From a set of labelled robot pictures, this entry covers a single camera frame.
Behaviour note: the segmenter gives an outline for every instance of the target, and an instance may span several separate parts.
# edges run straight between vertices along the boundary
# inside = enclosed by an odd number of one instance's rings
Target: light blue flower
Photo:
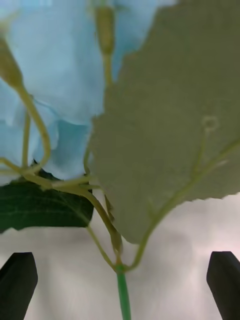
[[[94,10],[102,0],[51,0],[45,1],[47,5],[39,1],[39,6],[38,0],[32,1],[34,6],[28,6],[27,1],[2,6],[0,18],[21,9],[7,40],[50,136],[52,152],[44,169],[65,180],[84,173],[83,157],[91,134],[91,119],[104,111],[103,59],[94,15],[89,10]],[[115,11],[112,73],[116,80],[124,55],[143,44],[157,8],[175,1],[105,2]],[[0,79],[0,157],[19,166],[24,112],[17,94]],[[29,164],[33,159],[39,162],[43,156],[34,123],[30,133]]]

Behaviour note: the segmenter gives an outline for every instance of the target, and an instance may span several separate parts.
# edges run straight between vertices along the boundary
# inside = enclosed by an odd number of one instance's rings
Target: black holder
[[[24,320],[37,283],[33,254],[12,254],[0,270],[0,320]]]
[[[212,252],[206,281],[222,320],[240,320],[240,262],[232,252]]]

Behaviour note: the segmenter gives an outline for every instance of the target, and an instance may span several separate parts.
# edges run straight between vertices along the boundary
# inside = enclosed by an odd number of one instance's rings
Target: flower bud
[[[104,56],[111,56],[115,48],[115,12],[110,6],[95,9],[98,43]]]
[[[3,36],[0,36],[0,77],[12,88],[23,83],[22,72]]]

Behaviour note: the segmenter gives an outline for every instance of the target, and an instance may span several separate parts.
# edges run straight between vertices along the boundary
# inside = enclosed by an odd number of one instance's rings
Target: dark green leaf
[[[83,227],[91,221],[93,206],[85,198],[45,190],[31,182],[0,187],[0,230],[27,227]]]

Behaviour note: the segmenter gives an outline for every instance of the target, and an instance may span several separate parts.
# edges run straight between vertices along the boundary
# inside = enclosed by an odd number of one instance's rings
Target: white background
[[[97,214],[91,226],[113,257]],[[206,282],[212,251],[240,259],[240,195],[185,203],[150,238],[141,265],[127,274],[132,320],[221,320]],[[125,245],[125,261],[136,248]],[[85,229],[30,228],[0,236],[0,267],[32,251],[38,284],[25,320],[121,320],[116,275]]]

